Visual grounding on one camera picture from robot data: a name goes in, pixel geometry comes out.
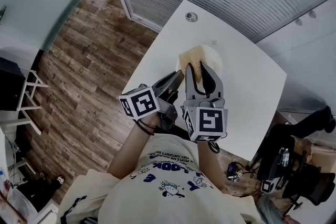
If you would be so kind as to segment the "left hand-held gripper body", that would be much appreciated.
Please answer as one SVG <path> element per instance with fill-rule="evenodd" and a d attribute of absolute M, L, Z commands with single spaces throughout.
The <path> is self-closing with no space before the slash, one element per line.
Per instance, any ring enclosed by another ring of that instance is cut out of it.
<path fill-rule="evenodd" d="M 147 87 L 142 84 L 140 87 L 120 95 L 119 101 L 125 115 L 131 118 L 139 128 L 145 131 L 154 130 L 155 126 L 145 123 L 143 119 L 155 114 L 159 117 L 159 128 L 169 131 L 175 126 L 177 119 L 174 102 L 177 100 L 178 90 L 175 92 L 154 92 L 153 86 Z"/>

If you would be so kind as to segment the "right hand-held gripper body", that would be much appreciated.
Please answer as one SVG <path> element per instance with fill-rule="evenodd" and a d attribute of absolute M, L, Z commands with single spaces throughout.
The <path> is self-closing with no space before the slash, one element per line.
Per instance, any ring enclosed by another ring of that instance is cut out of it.
<path fill-rule="evenodd" d="M 228 110 L 223 98 L 186 100 L 181 106 L 190 140 L 217 142 L 227 135 Z"/>

